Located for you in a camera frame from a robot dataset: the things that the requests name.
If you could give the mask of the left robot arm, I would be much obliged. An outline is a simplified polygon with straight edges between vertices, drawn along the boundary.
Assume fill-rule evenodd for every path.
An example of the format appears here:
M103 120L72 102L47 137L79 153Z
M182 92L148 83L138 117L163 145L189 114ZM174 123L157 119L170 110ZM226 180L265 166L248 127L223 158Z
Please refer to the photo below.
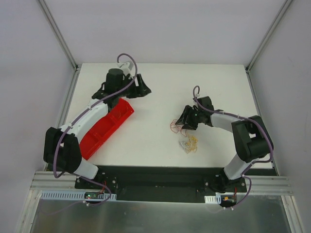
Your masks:
M116 109L120 99L145 97L151 89L141 74L132 77L127 68L112 68L101 88L93 94L87 107L72 122L46 131L43 160L53 169L86 177L93 189L99 188L103 178L99 168L82 157L80 143L88 131L107 114Z

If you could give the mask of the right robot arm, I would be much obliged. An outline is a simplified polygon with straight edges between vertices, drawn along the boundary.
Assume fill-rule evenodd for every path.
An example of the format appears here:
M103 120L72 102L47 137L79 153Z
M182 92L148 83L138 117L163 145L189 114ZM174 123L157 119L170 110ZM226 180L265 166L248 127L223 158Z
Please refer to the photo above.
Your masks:
M219 179L219 187L230 191L236 179L242 177L256 163L270 163L273 159L273 142L260 116L242 117L223 110L215 110L210 97L194 99L196 104L186 105L177 126L184 130L196 130L202 123L233 134L236 155L225 166Z

